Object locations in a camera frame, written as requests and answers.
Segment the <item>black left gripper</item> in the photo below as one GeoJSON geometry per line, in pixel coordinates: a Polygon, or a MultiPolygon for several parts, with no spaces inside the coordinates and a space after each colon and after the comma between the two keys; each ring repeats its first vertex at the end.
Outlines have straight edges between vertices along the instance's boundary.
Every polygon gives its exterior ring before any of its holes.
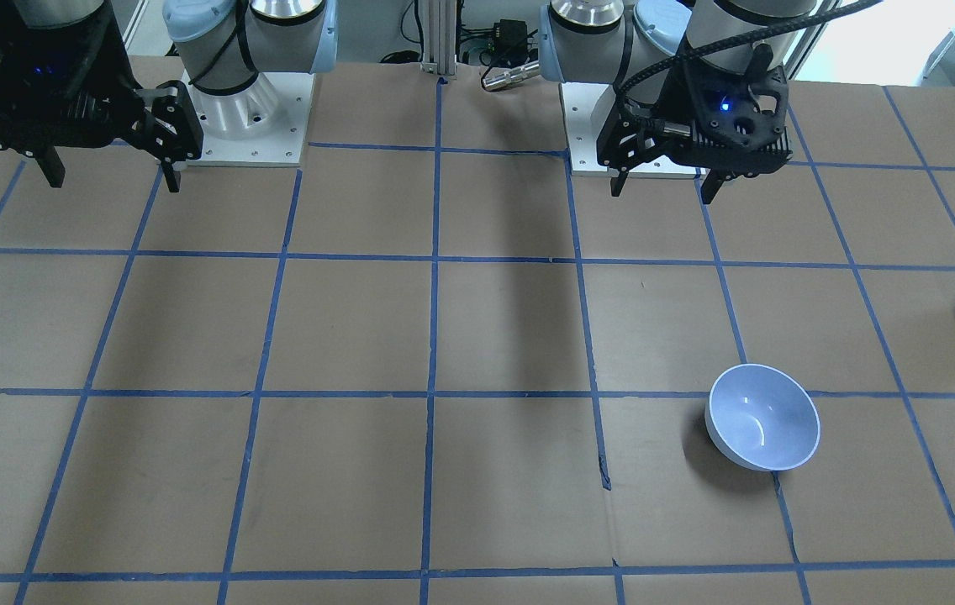
{"type": "Polygon", "coordinates": [[[609,194],[619,197],[629,171],[666,156],[685,167],[707,169],[700,199],[711,204],[730,172],[775,172],[792,157],[789,84],[773,64],[771,45],[749,45],[743,72],[693,58],[659,72],[654,100],[643,100],[642,82],[613,84],[615,100],[598,134],[600,165],[615,170],[609,194]]]}

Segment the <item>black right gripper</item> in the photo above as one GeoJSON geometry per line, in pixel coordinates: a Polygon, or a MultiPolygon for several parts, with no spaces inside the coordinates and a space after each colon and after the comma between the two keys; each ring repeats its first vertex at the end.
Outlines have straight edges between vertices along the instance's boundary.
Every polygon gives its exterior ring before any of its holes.
{"type": "Polygon", "coordinates": [[[171,194],[201,156],[203,130],[182,82],[140,84],[108,1],[0,1],[0,150],[66,179],[59,148],[116,140],[150,153],[171,194]]]}

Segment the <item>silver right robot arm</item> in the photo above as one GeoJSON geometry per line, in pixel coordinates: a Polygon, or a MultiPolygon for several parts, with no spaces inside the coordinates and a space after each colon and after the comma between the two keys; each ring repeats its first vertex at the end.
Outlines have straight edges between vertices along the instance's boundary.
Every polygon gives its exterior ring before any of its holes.
{"type": "Polygon", "coordinates": [[[281,113],[271,73],[324,73],[338,57],[332,1],[166,1],[162,17],[186,75],[146,86],[108,1],[0,1],[0,150],[61,187],[59,149],[120,140],[177,192],[177,164],[200,160],[205,134],[259,134],[281,113]]]}

